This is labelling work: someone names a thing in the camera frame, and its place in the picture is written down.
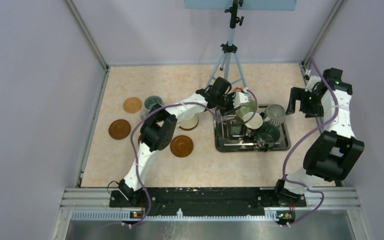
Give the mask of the steel tray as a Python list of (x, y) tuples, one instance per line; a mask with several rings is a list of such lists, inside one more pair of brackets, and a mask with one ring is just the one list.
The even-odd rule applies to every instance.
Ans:
[[(257, 113), (263, 117), (264, 111), (269, 105), (272, 104), (259, 104)], [(235, 110), (227, 115), (221, 115), (220, 112), (216, 110), (215, 114), (214, 138), (215, 147), (219, 152), (263, 152), (258, 148), (255, 141), (255, 135), (259, 131), (259, 128), (247, 128), (243, 124), (243, 121), (237, 117)], [(287, 151), (291, 147), (286, 118), (278, 128), (280, 131), (280, 139), (274, 144), (273, 148), (268, 151)]]

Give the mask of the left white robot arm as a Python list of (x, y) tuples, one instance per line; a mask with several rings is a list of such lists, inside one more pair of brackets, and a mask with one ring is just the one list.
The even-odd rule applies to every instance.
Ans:
[(178, 125), (205, 111), (214, 114), (212, 109), (232, 109), (234, 97), (228, 96), (231, 89), (229, 81), (218, 77), (213, 84), (198, 89), (184, 100), (172, 105), (157, 104), (152, 107), (151, 112), (136, 126), (140, 128), (140, 144), (138, 149), (132, 146), (135, 153), (133, 164), (118, 184), (121, 200), (127, 206), (134, 207), (140, 202), (139, 190), (145, 188), (146, 175), (158, 153), (171, 143)]

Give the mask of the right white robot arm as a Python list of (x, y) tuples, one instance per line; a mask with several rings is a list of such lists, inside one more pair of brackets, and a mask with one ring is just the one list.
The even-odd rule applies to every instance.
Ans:
[(322, 118), (322, 124), (317, 129), (320, 136), (304, 156), (303, 166), (277, 181), (273, 200), (279, 206), (297, 202), (307, 188), (317, 184), (343, 181), (365, 149), (352, 130), (353, 88), (342, 81), (342, 74), (341, 69), (329, 68), (317, 76), (307, 69), (306, 86), (291, 88), (286, 114), (293, 114), (299, 101), (300, 112), (306, 118)]

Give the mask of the grey ribbed mug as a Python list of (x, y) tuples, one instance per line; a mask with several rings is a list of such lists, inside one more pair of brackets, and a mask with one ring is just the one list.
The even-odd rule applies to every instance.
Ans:
[(267, 106), (263, 112), (263, 123), (279, 127), (286, 118), (286, 110), (279, 104)]

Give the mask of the light green mug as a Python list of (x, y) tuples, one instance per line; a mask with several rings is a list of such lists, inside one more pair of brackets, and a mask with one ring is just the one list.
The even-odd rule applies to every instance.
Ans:
[(251, 99), (250, 102), (241, 104), (235, 113), (239, 119), (243, 120), (246, 114), (254, 113), (255, 109), (256, 109), (256, 102), (254, 99)]

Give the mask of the blue-grey mug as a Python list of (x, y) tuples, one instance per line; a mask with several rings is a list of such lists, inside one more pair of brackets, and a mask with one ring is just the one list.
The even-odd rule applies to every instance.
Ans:
[(158, 95), (152, 95), (145, 99), (144, 110), (140, 114), (140, 119), (143, 120), (152, 110), (154, 105), (164, 105), (163, 99)]

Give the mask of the white faceted mug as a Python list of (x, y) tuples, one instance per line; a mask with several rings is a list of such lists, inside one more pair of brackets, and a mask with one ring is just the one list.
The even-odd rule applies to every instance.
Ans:
[(245, 126), (248, 129), (256, 130), (263, 125), (263, 118), (258, 113), (248, 112), (242, 118)]

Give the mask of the cream mug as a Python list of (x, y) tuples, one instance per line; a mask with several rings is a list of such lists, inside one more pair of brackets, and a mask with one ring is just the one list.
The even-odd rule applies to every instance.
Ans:
[(199, 123), (199, 116), (197, 114), (192, 115), (191, 117), (184, 119), (179, 126), (184, 128), (189, 128), (189, 126), (194, 126), (196, 123)]

